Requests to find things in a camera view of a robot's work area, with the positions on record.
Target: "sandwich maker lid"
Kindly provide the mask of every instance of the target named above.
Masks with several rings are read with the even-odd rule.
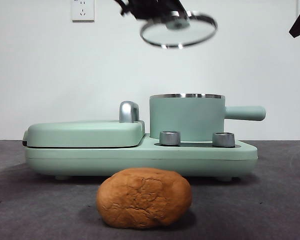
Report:
[[[139,144],[145,134],[143,121],[81,121],[39,123],[24,133],[30,148],[122,148]]]

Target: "bread loaf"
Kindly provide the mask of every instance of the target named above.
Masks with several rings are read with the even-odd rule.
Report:
[[[99,187],[97,210],[115,228],[144,229],[178,220],[192,201],[188,181],[174,171],[129,168]]]

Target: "white wall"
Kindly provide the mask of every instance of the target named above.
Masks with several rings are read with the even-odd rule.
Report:
[[[213,16],[214,38],[164,50],[139,37],[141,22],[96,2],[95,23],[72,23],[71,0],[0,0],[0,140],[29,125],[118,119],[139,104],[149,131],[149,96],[215,93],[228,106],[262,105],[262,122],[226,120],[241,140],[300,140],[300,37],[288,31],[295,0],[183,0]]]

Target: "saucepan handle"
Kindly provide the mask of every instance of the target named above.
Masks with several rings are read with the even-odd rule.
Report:
[[[263,106],[226,106],[225,119],[262,121],[266,117]]]

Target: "appliance base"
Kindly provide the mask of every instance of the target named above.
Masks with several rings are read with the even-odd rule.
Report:
[[[158,168],[183,176],[216,177],[231,181],[254,169],[258,150],[236,141],[237,147],[161,146],[147,133],[135,147],[25,147],[27,164],[37,173],[65,180],[70,176],[111,176],[127,168]]]

